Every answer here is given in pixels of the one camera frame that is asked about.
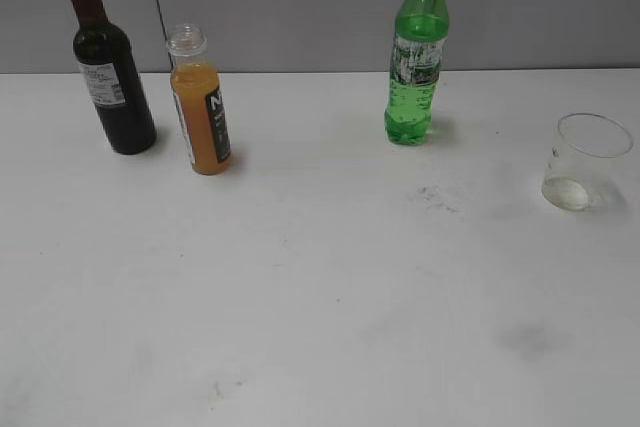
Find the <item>table surface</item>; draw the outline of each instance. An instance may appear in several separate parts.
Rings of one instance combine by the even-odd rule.
[[[1,426],[640,423],[640,155],[615,215],[540,194],[560,116],[640,138],[640,70],[445,72],[420,147],[384,73],[223,75],[216,177],[142,77],[120,156],[79,75],[0,76]]]

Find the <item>orange juice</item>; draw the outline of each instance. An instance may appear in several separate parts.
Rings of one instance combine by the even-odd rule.
[[[231,164],[231,148],[216,69],[203,57],[206,39],[192,24],[178,26],[167,41],[175,68],[171,88],[193,170],[212,175]]]

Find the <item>dark red wine bottle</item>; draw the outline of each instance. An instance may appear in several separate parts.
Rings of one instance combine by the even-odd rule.
[[[102,0],[71,0],[80,22],[73,52],[113,150],[137,154],[156,129],[125,33],[107,19]]]

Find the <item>wine bottle label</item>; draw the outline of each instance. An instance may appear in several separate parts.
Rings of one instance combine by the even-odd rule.
[[[231,155],[229,134],[227,133],[227,121],[224,118],[224,106],[222,105],[222,93],[220,87],[205,96],[211,135],[216,147],[218,163],[222,163]]]
[[[89,65],[78,62],[91,100],[101,107],[124,105],[124,94],[113,64]]]
[[[189,135],[189,128],[187,127],[187,122],[184,120],[184,112],[182,111],[182,102],[180,102],[180,97],[175,92],[173,92],[173,100],[176,103],[176,110],[178,111],[178,118],[180,119],[180,129],[182,130],[182,136],[184,137],[184,141],[187,143],[189,160],[191,160],[192,164],[195,164],[196,154],[193,151],[193,145],[191,144],[191,136]]]
[[[391,54],[391,79],[402,85],[429,85],[438,81],[442,47],[446,39],[437,42],[415,42],[397,33]]]

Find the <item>green soda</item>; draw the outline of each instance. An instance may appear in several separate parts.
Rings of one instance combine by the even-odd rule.
[[[384,115],[392,142],[417,145],[425,141],[448,32],[445,0],[402,4],[395,21],[389,105]]]

